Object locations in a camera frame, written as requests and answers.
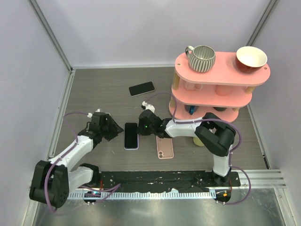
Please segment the lilac phone case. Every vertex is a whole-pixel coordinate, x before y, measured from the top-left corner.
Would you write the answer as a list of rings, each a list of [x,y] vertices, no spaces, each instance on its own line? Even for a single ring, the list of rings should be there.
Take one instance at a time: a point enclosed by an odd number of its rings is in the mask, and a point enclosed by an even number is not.
[[[139,148],[139,136],[125,137],[124,149],[125,150],[137,150]]]

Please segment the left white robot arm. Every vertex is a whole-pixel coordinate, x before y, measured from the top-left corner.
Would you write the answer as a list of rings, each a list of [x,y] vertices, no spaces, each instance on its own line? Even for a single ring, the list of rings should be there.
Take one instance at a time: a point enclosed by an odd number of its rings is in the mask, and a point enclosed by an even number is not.
[[[39,161],[34,169],[29,198],[46,204],[50,210],[64,205],[70,192],[81,186],[97,187],[100,182],[99,168],[83,163],[74,166],[103,139],[111,141],[123,129],[109,113],[96,110],[86,113],[89,118],[85,128],[75,135],[75,140],[60,154],[48,161]]]

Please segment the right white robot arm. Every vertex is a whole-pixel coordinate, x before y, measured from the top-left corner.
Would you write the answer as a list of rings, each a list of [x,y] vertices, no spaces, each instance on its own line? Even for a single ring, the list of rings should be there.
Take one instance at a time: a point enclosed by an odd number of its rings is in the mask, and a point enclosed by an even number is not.
[[[206,113],[202,118],[175,120],[159,118],[151,110],[144,110],[139,115],[137,132],[141,136],[155,135],[159,138],[197,137],[213,155],[213,182],[223,186],[230,179],[230,150],[235,140],[236,131],[226,121],[213,113]]]

